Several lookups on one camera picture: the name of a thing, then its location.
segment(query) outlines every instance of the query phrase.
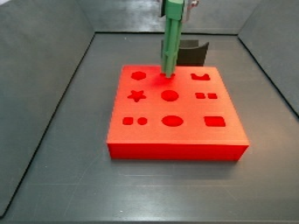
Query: gray wall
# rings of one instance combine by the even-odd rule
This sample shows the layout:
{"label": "gray wall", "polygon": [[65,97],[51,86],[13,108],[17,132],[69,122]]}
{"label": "gray wall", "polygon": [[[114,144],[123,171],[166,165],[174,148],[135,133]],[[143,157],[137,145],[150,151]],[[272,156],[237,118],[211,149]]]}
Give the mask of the gray wall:
{"label": "gray wall", "polygon": [[0,216],[93,37],[75,0],[0,6]]}
{"label": "gray wall", "polygon": [[299,115],[299,1],[264,0],[239,34]]}
{"label": "gray wall", "polygon": [[[185,32],[238,34],[261,0],[201,0]],[[163,32],[157,0],[79,0],[97,32]]]}

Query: star-shaped hole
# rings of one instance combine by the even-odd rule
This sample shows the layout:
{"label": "star-shaped hole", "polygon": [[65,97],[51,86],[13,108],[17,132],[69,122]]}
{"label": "star-shaped hole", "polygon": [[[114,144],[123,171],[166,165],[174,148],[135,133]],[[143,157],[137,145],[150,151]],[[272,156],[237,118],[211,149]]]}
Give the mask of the star-shaped hole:
{"label": "star-shaped hole", "polygon": [[131,95],[127,97],[129,99],[134,99],[135,102],[139,102],[142,99],[146,99],[145,90],[142,91],[131,91]]}

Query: black shape piece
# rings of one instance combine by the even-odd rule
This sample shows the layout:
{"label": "black shape piece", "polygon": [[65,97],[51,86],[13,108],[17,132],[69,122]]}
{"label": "black shape piece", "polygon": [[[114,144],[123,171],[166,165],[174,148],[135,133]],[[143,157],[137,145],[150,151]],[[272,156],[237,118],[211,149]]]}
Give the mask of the black shape piece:
{"label": "black shape piece", "polygon": [[181,41],[177,66],[203,67],[209,48],[210,42],[199,45],[198,39],[183,39]]}

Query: gray enclosure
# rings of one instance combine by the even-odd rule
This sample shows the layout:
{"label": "gray enclosure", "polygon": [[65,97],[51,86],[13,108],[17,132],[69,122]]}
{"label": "gray enclosure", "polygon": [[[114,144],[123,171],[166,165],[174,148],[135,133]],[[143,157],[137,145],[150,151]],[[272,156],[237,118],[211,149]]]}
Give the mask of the gray enclosure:
{"label": "gray enclosure", "polygon": [[[246,46],[237,35],[183,35],[210,41],[206,66],[219,69],[250,140],[237,163],[110,159],[121,69],[161,63],[163,35],[93,40],[81,5],[97,32],[162,32],[165,20],[155,0],[78,1],[0,6],[0,216],[41,143],[0,222],[299,221],[299,125],[286,103],[299,107],[298,1],[264,1],[239,34]],[[260,2],[201,0],[185,31],[238,34]]]}
{"label": "gray enclosure", "polygon": [[[201,0],[183,26],[190,33],[238,34],[261,0]],[[163,32],[157,0],[79,0],[97,32]]]}
{"label": "gray enclosure", "polygon": [[94,36],[75,0],[0,6],[0,216]]}
{"label": "gray enclosure", "polygon": [[299,1],[264,0],[239,38],[299,115]]}

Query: red block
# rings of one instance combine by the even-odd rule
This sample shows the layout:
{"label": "red block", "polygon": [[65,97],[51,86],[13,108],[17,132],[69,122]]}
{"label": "red block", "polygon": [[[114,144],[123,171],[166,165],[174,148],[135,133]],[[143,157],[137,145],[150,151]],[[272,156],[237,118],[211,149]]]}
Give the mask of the red block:
{"label": "red block", "polygon": [[113,158],[239,160],[249,138],[215,67],[125,66],[107,134]]}

